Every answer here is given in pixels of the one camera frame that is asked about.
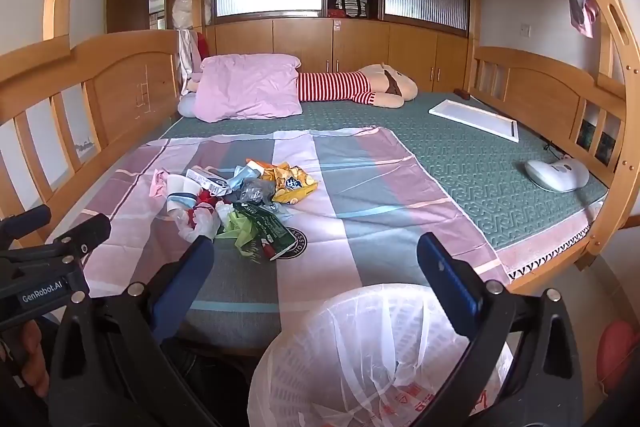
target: stuffed toy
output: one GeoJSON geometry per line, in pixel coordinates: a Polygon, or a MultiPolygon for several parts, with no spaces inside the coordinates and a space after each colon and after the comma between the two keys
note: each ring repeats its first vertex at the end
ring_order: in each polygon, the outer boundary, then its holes
{"type": "MultiPolygon", "coordinates": [[[[190,81],[195,92],[198,83],[190,81]]],[[[351,73],[300,73],[300,102],[352,100],[376,107],[398,108],[418,95],[414,81],[391,66],[373,64],[351,73]]]]}

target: green packaging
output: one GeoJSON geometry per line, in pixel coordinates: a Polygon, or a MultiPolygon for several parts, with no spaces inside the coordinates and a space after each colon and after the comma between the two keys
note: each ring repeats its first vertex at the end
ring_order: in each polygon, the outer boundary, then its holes
{"type": "Polygon", "coordinates": [[[298,240],[268,210],[260,208],[260,206],[253,203],[234,203],[234,209],[236,212],[251,219],[258,228],[262,249],[269,261],[277,259],[283,253],[295,247],[298,240]]]}

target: green patterned mattress pad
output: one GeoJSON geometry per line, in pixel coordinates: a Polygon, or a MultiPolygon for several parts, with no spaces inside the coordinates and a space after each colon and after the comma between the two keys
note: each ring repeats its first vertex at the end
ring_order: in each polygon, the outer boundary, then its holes
{"type": "MultiPolygon", "coordinates": [[[[337,130],[381,126],[393,131],[421,165],[473,219],[496,250],[548,229],[602,198],[607,187],[590,177],[574,192],[547,192],[524,171],[526,160],[552,162],[546,142],[522,124],[519,143],[428,113],[453,94],[420,93],[399,109],[354,102],[303,102],[303,113],[273,120],[205,123],[182,118],[165,138],[269,134],[278,130],[337,130]]],[[[470,105],[485,107],[471,100],[470,105]]]]}

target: screw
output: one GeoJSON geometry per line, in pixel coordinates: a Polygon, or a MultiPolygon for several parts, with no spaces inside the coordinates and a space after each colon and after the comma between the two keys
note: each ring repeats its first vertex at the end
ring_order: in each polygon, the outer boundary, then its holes
{"type": "Polygon", "coordinates": [[[145,290],[145,285],[142,282],[134,282],[129,285],[127,288],[127,293],[132,297],[138,297],[142,295],[142,292],[145,290]]]}
{"type": "Polygon", "coordinates": [[[500,295],[504,287],[497,280],[491,279],[486,282],[486,288],[489,290],[489,293],[493,295],[500,295]]]}
{"type": "Polygon", "coordinates": [[[84,300],[84,292],[74,292],[73,295],[71,295],[71,302],[73,302],[74,304],[79,304],[84,300]]]}
{"type": "Polygon", "coordinates": [[[558,302],[561,299],[560,292],[555,288],[549,288],[546,291],[546,296],[549,297],[553,302],[558,302]]]}

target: white board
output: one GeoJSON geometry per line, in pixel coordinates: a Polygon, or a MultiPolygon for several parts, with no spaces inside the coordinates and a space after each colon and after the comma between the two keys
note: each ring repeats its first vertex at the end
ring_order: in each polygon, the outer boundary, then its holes
{"type": "Polygon", "coordinates": [[[512,142],[518,142],[518,122],[494,112],[460,102],[453,102],[452,100],[445,100],[436,107],[432,107],[429,113],[447,118],[447,120],[470,125],[512,142]]]}

